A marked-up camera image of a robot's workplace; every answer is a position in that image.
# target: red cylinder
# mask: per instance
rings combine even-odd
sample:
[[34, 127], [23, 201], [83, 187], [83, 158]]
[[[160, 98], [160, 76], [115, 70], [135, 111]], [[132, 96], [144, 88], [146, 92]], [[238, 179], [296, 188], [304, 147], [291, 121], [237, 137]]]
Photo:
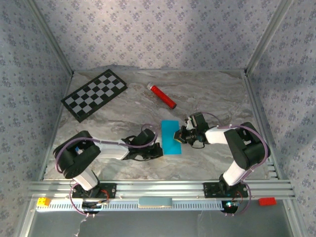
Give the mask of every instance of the red cylinder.
[[177, 106], [177, 104], [173, 100], [171, 100], [165, 93], [163, 93], [157, 86], [149, 83], [148, 89], [155, 93], [155, 95], [158, 96], [172, 110]]

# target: wall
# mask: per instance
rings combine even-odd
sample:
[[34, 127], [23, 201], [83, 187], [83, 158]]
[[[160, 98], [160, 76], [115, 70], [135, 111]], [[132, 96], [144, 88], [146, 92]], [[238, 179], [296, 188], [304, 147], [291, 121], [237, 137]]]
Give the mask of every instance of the wall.
[[278, 162], [292, 180], [308, 231], [316, 236], [316, 3], [299, 0], [251, 76]]
[[23, 1], [0, 1], [0, 236], [13, 235], [69, 76]]
[[245, 68], [279, 0], [36, 0], [72, 69]]

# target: red lego block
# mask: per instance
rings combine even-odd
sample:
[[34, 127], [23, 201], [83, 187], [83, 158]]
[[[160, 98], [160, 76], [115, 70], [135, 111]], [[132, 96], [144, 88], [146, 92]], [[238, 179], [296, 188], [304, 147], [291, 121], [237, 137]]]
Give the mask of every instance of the red lego block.
[[277, 200], [274, 197], [263, 197], [259, 199], [260, 206], [272, 206], [276, 204]]

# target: yellow lego block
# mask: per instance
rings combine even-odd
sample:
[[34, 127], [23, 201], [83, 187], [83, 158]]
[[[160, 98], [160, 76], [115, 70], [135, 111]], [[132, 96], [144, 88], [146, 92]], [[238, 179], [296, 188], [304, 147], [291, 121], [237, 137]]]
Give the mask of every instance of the yellow lego block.
[[40, 197], [37, 202], [37, 206], [49, 206], [50, 199], [47, 197]]

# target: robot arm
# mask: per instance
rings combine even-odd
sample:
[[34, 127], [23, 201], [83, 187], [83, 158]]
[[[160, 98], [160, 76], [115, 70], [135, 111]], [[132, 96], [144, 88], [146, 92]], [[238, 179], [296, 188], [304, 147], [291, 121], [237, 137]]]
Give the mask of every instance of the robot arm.
[[70, 141], [76, 138], [88, 138], [89, 140], [80, 140], [69, 145], [60, 155], [58, 165], [66, 179], [74, 179], [87, 192], [89, 196], [95, 197], [99, 189], [99, 180], [89, 165], [99, 158], [116, 158], [119, 160], [133, 159], [137, 161], [147, 161], [162, 156], [162, 148], [159, 143], [134, 148], [131, 146], [143, 146], [153, 141], [155, 134], [150, 129], [144, 129], [137, 136], [129, 136], [117, 141], [103, 141], [95, 143], [88, 131], [81, 131], [68, 141], [57, 147], [53, 154], [57, 158], [61, 149]]
[[[220, 176], [221, 191], [231, 189], [240, 183], [241, 178], [254, 165], [259, 164], [264, 156], [264, 145], [252, 132], [242, 128], [221, 129], [217, 126], [209, 128], [202, 113], [192, 114], [186, 119], [187, 126], [182, 126], [174, 135], [174, 139], [193, 146], [195, 141], [203, 144], [227, 144], [232, 152], [234, 161]], [[250, 122], [242, 124], [254, 131]]]

